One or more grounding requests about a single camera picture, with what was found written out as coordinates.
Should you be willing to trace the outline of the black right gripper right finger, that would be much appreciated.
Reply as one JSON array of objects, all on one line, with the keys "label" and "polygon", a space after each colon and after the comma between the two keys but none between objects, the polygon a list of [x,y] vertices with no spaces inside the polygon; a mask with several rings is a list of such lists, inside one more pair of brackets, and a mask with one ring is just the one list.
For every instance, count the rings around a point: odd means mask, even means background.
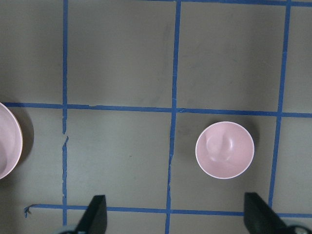
[{"label": "black right gripper right finger", "polygon": [[244,224],[250,234],[293,233],[257,193],[244,194]]}]

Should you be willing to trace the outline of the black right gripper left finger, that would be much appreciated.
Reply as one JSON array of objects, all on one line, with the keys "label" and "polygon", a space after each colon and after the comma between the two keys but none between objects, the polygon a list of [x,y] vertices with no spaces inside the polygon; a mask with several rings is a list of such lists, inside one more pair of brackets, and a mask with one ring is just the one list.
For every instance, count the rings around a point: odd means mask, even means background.
[{"label": "black right gripper left finger", "polygon": [[107,229],[107,206],[105,195],[95,195],[81,220],[75,234],[104,234]]}]

